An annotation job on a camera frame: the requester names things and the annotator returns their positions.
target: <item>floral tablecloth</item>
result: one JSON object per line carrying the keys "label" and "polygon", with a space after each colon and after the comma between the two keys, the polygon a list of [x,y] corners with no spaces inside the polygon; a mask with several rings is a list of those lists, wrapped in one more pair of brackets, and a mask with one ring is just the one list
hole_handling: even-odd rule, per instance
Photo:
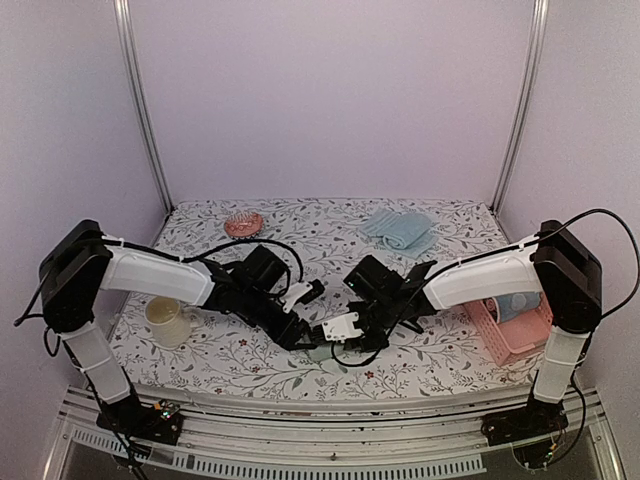
{"label": "floral tablecloth", "polygon": [[[306,279],[321,279],[325,294],[297,306],[311,323],[346,311],[354,294],[343,278],[365,255],[373,254],[405,275],[416,263],[384,249],[357,227],[379,208],[423,212],[435,223],[437,243],[418,261],[448,260],[494,249],[505,239],[487,207],[472,201],[389,199],[294,199],[181,203],[171,215],[157,248],[194,255],[229,240],[223,224],[241,210],[265,219],[261,238],[296,248]],[[254,246],[221,252],[224,263],[242,259]],[[288,253],[271,247],[295,272]],[[306,352],[286,352],[260,330],[233,316],[192,311],[200,317],[188,342],[166,350],[153,341],[143,322],[148,296],[133,294],[116,327],[111,346],[134,382],[211,394],[271,399],[407,398],[457,394],[518,385],[531,380],[539,355],[516,364],[493,363],[479,333],[461,307],[420,320],[424,334],[398,327],[371,365],[346,369],[333,360],[317,360]],[[345,354],[355,363],[360,354]]]}

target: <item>white wall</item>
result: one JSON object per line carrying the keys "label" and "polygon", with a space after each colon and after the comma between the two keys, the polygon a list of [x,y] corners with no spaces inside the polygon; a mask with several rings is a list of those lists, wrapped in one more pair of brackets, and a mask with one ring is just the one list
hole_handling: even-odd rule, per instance
{"label": "white wall", "polygon": [[111,2],[0,2],[0,66],[0,478],[33,480],[76,378],[46,355],[41,320],[11,325],[38,264],[82,218],[146,242],[162,212]]}
{"label": "white wall", "polygon": [[489,201],[531,0],[140,0],[174,197]]}
{"label": "white wall", "polygon": [[[547,36],[513,183],[502,213],[512,238],[591,207],[640,237],[640,3],[550,2]],[[603,263],[611,307],[635,280],[624,231],[606,217],[572,227]],[[628,478],[640,478],[640,318],[636,299],[597,332],[586,364]]]}

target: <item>beige container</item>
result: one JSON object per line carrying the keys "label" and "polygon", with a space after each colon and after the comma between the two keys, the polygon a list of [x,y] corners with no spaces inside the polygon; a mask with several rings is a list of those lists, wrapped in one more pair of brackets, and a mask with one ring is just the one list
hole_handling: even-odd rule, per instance
{"label": "beige container", "polygon": [[164,348],[178,348],[191,335],[191,321],[184,315],[180,302],[173,298],[155,297],[144,314],[153,338]]}

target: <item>plastic container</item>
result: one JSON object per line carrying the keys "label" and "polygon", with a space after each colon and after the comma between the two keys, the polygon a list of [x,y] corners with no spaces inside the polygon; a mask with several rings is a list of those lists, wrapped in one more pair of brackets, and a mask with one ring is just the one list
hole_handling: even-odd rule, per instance
{"label": "plastic container", "polygon": [[481,300],[464,308],[499,366],[542,350],[551,333],[553,314],[544,294],[540,306],[504,323],[496,323]]}

